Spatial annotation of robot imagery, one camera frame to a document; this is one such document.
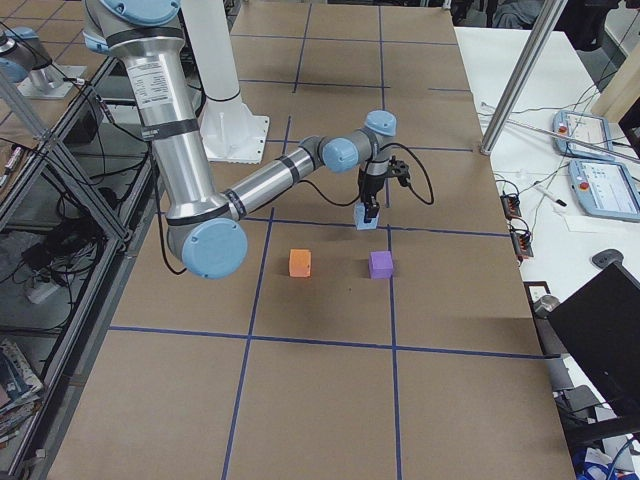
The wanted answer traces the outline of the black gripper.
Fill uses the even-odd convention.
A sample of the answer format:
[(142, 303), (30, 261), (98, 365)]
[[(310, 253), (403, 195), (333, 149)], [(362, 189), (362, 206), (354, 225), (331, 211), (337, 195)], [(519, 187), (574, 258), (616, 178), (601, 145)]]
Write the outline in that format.
[(371, 174), (363, 168), (358, 171), (359, 199), (363, 203), (363, 222), (376, 224), (379, 216), (377, 193), (384, 187), (386, 173)]

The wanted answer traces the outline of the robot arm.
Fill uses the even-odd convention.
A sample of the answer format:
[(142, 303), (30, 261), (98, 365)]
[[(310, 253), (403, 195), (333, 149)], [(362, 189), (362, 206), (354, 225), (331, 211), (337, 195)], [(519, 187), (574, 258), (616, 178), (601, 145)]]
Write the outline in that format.
[(361, 219), (373, 221), (396, 134), (395, 116), (370, 112), (345, 136), (304, 139), (225, 191), (213, 159), (254, 162), (269, 121), (243, 102), (219, 1), (87, 1), (87, 45), (125, 66), (167, 190), (166, 246), (206, 279), (235, 272), (248, 250), (240, 222), (319, 168), (359, 172)]

